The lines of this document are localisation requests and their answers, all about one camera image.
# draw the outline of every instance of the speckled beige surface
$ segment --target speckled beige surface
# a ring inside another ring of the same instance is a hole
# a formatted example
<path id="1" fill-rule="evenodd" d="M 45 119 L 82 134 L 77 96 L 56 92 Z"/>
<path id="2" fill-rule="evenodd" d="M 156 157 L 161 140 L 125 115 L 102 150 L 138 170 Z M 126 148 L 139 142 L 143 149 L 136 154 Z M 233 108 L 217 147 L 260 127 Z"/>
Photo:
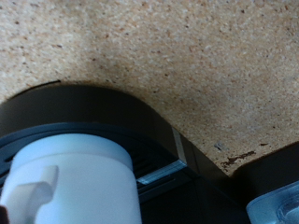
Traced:
<path id="1" fill-rule="evenodd" d="M 298 5 L 2 0 L 0 102 L 57 79 L 129 92 L 231 174 L 299 140 Z"/>

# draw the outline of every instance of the black plastic object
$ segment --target black plastic object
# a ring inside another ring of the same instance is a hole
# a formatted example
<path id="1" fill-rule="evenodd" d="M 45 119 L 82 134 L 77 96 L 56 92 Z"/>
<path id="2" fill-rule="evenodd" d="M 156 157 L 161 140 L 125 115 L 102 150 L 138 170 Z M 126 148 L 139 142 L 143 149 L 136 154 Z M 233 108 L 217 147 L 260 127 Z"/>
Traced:
<path id="1" fill-rule="evenodd" d="M 178 147 L 184 151 L 189 167 L 148 185 L 137 182 L 141 204 L 159 201 L 165 193 L 200 178 L 217 188 L 228 204 L 238 207 L 231 179 L 182 135 L 177 133 L 176 138 L 174 129 L 152 108 L 128 94 L 91 86 L 43 86 L 0 105 L 0 127 L 0 185 L 22 147 L 59 133 L 89 133 L 124 147 L 133 160 L 136 178 L 177 161 Z M 187 194 L 197 198 L 192 190 Z M 198 202 L 204 207 L 209 204 Z M 244 208 L 240 210 L 246 219 Z"/>
<path id="2" fill-rule="evenodd" d="M 234 179 L 242 204 L 298 181 L 298 162 L 299 143 L 294 143 L 240 167 Z"/>

